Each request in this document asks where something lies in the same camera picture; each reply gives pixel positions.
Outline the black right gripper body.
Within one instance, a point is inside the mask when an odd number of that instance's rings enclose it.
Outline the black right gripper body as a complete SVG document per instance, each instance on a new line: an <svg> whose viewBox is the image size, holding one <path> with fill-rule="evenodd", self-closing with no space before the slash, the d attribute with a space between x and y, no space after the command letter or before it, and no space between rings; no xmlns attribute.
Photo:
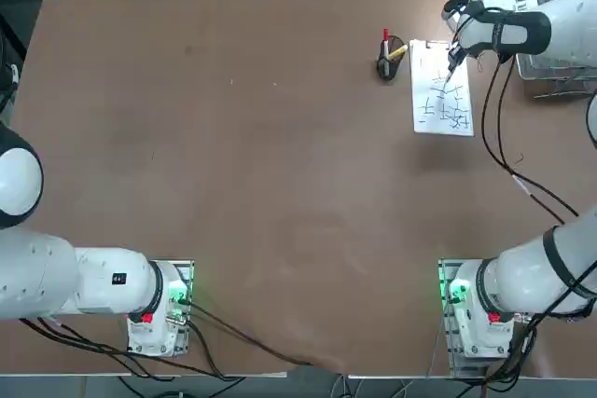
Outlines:
<svg viewBox="0 0 597 398"><path fill-rule="evenodd" d="M464 60L465 49L458 41L452 42L448 51L449 72L454 73Z"/></svg>

